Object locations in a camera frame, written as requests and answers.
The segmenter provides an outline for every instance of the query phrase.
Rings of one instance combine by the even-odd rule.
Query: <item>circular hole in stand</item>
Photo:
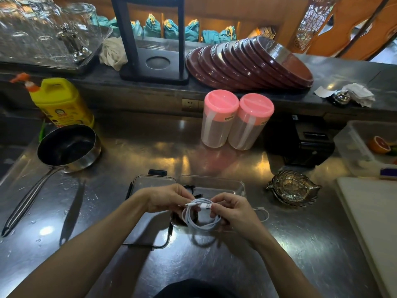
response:
[[[170,60],[162,56],[154,56],[146,60],[146,66],[155,70],[165,69],[170,65]]]

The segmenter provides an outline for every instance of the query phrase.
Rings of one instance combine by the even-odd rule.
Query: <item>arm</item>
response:
[[[212,198],[212,216],[228,220],[261,255],[280,298],[319,298],[320,293],[258,219],[246,198],[221,193]]]
[[[145,212],[180,212],[194,196],[174,184],[138,190],[114,212],[69,240],[37,267],[8,298],[85,297]]]

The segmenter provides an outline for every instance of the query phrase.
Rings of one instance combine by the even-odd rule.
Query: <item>leaf-shaped metal dish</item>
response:
[[[293,206],[308,206],[317,199],[322,187],[315,185],[304,174],[293,170],[283,170],[266,185],[275,197],[283,203]]]

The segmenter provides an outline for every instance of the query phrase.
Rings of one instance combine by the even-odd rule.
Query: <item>saucepan handle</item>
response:
[[[61,169],[63,169],[63,167],[51,167],[48,172],[40,180],[38,180],[35,185],[33,185],[32,189],[30,189],[28,193],[23,197],[23,199],[19,202],[11,216],[8,218],[6,225],[4,226],[2,231],[3,237],[7,236],[17,225],[17,223],[23,218],[25,213],[29,210],[29,208],[35,201],[38,192],[40,191],[44,183],[48,180],[48,178],[56,172],[60,171]]]

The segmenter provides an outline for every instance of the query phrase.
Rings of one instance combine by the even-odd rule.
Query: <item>halved orange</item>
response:
[[[368,141],[368,148],[377,154],[386,154],[391,151],[391,148],[387,142],[379,136],[375,136]]]

